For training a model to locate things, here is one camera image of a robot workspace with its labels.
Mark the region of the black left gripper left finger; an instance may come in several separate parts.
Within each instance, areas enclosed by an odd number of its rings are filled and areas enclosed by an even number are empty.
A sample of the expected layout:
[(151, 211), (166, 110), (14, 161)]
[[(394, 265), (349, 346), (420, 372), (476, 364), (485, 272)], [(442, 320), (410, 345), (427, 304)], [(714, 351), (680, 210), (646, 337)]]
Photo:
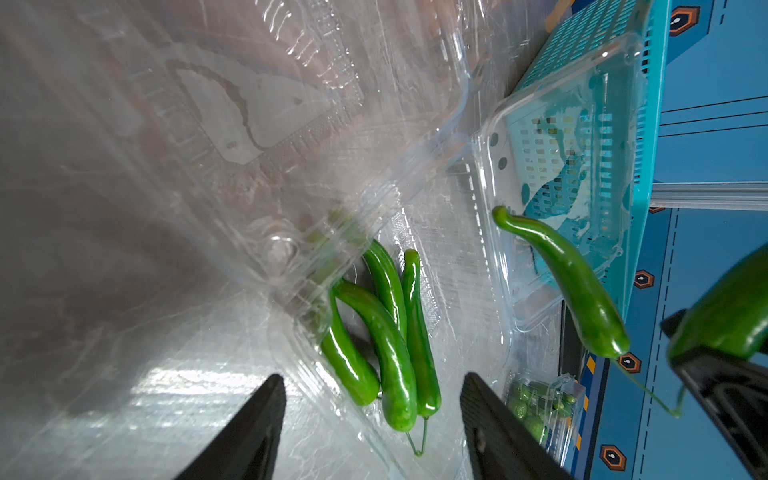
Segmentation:
[(270, 479), (286, 408), (284, 379), (275, 373), (257, 388), (180, 479)]

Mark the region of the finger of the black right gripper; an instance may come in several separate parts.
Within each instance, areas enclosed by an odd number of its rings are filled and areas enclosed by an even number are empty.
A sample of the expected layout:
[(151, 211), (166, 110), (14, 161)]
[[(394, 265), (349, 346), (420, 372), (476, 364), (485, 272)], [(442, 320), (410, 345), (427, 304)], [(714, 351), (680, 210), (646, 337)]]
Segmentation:
[(671, 355), (673, 371), (692, 393), (753, 479), (767, 477), (767, 369), (751, 361), (765, 353), (767, 311), (758, 309), (721, 328), (686, 325), (681, 310), (661, 323), (681, 340), (700, 335)]

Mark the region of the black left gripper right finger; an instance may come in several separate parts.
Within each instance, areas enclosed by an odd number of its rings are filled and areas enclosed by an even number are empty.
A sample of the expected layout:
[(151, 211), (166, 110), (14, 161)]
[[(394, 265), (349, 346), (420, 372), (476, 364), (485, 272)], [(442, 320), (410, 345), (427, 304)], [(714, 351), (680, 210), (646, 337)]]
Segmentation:
[(569, 479), (476, 373), (465, 375), (460, 408), (475, 479)]

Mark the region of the small green pepper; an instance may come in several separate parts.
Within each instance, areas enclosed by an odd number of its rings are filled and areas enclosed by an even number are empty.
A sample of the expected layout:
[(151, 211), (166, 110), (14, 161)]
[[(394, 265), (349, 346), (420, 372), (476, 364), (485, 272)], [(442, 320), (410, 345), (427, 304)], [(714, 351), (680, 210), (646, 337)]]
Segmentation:
[(373, 293), (346, 279), (336, 283), (333, 294), (360, 316), (369, 331), (379, 361), (381, 405), (387, 424), (404, 433), (413, 454), (422, 457), (424, 448), (418, 449), (411, 437), (418, 418), (416, 374), (392, 315)]
[(690, 309), (672, 335), (667, 358), (707, 347), (749, 360), (767, 340), (767, 246), (731, 267)]
[(358, 406), (368, 406), (380, 393), (378, 374), (354, 345), (332, 293), (329, 294), (329, 304), (331, 323), (321, 341), (321, 351), (353, 401)]
[(514, 215), (503, 205), (493, 208), (492, 217), (500, 229), (528, 242), (544, 260), (571, 311), (583, 346), (609, 360), (664, 411), (679, 418), (685, 388), (679, 389), (677, 405), (671, 408), (621, 366), (620, 358), (629, 353), (631, 346), (625, 324), (611, 296), (577, 248), (546, 223)]
[(442, 406), (442, 394), (421, 296), (421, 257), (417, 250), (404, 252), (403, 295), (405, 302), (406, 342), (414, 369), (417, 388), (417, 412), (424, 419), (435, 415)]

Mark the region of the teal plastic mesh basket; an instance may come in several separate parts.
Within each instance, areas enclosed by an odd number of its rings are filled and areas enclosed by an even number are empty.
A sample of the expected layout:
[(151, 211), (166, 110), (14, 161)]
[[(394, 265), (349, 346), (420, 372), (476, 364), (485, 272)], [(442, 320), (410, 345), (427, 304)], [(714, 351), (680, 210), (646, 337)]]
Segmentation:
[(587, 71), (507, 124), (526, 215), (572, 242), (621, 312), (650, 205), (671, 5), (595, 1), (557, 26), (520, 81)]

